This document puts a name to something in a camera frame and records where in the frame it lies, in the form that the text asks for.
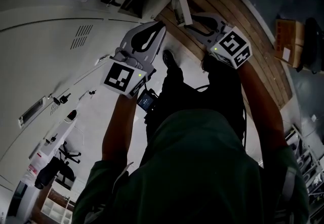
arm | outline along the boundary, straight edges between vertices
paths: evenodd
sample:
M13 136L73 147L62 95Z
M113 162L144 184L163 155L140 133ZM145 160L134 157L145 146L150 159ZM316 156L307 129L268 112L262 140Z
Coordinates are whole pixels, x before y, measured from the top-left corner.
M108 129L102 142L102 160L109 160L123 167L127 164L137 95L132 99L120 95L117 99Z
M272 187L278 187L281 192L287 167L296 170L294 192L290 200L291 209L294 212L294 223L307 223L309 216L308 194L295 155L286 143L278 107L249 62L245 62L238 69L238 74L249 100L253 121L259 134L269 184Z
M287 146L281 114L249 62L239 67L238 74L259 134L262 155L267 157L278 148Z

label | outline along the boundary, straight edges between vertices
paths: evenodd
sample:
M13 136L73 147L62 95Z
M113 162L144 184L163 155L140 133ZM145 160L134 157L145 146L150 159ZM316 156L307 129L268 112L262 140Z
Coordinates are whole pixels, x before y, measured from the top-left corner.
M286 47L283 49L282 59L289 62L290 50Z

wooden floor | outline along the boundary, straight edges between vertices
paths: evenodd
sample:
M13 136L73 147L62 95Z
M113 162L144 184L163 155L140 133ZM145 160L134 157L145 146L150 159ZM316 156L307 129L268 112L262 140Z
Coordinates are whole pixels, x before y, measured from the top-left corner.
M272 54L273 46L260 24L252 15L250 10L241 0L187 0L190 12L212 12L221 15L228 23L237 26L249 39L252 46L253 56L249 59L270 95L279 108L283 107L292 97L292 92L281 63ZM168 5L156 17L162 20L167 31L178 41L186 46L200 61L204 58L206 47L190 35L183 27L177 27L173 11ZM194 27L206 32L206 29L199 23ZM250 108L242 89L247 112Z

green shirt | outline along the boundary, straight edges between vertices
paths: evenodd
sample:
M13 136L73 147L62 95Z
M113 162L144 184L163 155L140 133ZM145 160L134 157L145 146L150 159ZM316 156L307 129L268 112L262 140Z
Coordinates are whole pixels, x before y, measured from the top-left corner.
M297 171L294 223L306 223L308 196L292 150L278 150L265 165L246 154L218 112L179 111L157 129L130 176L116 181L123 169L95 163L72 223L272 222L287 167Z

black device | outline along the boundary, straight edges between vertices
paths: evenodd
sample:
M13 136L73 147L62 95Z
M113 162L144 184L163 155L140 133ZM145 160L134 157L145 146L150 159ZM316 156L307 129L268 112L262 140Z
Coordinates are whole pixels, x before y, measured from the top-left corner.
M140 97L137 99L137 104L145 112L147 112L148 110L151 110L154 107L157 98L158 96L156 95L153 89L144 89Z
M50 183L58 172L64 176L64 181L65 178L74 181L74 173L73 170L68 166L68 162L64 162L62 159L53 157L52 160L39 172L35 180L35 187L40 190L43 189Z
M68 94L66 96L61 96L61 98L60 98L61 104L65 104L67 102L67 99L69 98L70 95L71 94Z
M73 110L72 112L69 113L67 116L71 121L73 121L76 118L76 110Z

